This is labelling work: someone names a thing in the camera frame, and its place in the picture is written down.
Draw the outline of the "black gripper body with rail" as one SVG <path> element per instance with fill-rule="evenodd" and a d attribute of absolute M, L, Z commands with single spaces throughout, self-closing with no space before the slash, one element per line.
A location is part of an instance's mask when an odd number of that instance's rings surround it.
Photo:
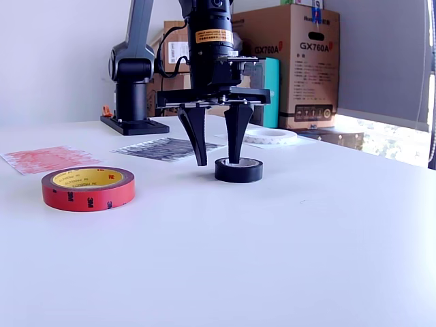
<path fill-rule="evenodd" d="M 248 104 L 264 106 L 270 103 L 268 89 L 240 87 L 246 65 L 255 65 L 257 57 L 220 56 L 208 62 L 204 67 L 194 65 L 190 74 L 191 88 L 159 91 L 155 104 L 159 109 L 186 107 L 210 108 L 213 106 L 231 106 Z"/>

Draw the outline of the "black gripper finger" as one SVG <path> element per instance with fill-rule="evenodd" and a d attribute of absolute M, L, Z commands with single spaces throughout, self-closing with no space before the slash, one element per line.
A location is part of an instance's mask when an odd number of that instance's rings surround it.
<path fill-rule="evenodd" d="M 248 104 L 232 104 L 224 112 L 228 134 L 228 159 L 231 164 L 238 164 L 246 128 L 253 114 Z"/>
<path fill-rule="evenodd" d="M 198 166 L 207 165 L 204 134 L 205 110 L 199 106 L 189 108 L 185 104 L 181 104 L 178 108 L 178 117 L 191 142 Z"/>

